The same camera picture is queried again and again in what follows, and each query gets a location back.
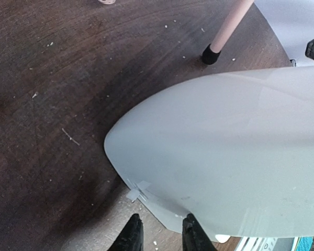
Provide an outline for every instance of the wooden table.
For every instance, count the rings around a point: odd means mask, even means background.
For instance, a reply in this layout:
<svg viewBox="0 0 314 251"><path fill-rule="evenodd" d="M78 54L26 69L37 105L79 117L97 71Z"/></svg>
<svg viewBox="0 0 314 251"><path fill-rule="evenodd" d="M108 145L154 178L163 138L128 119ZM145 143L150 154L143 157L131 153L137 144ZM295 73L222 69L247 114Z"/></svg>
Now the wooden table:
<svg viewBox="0 0 314 251"><path fill-rule="evenodd" d="M103 140L168 86L290 65L255 6L218 63L200 62L232 3L0 0L0 250L106 250L135 212L146 250L181 250L179 234L125 199Z"/></svg>

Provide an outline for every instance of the white curved panel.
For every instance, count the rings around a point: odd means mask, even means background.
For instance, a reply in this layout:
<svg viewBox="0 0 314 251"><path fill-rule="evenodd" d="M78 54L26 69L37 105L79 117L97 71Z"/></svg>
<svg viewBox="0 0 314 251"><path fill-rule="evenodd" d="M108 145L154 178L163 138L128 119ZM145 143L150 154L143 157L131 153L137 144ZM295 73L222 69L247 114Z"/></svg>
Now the white curved panel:
<svg viewBox="0 0 314 251"><path fill-rule="evenodd" d="M148 98L112 128L116 171L169 229L314 235L314 67L224 73Z"/></svg>

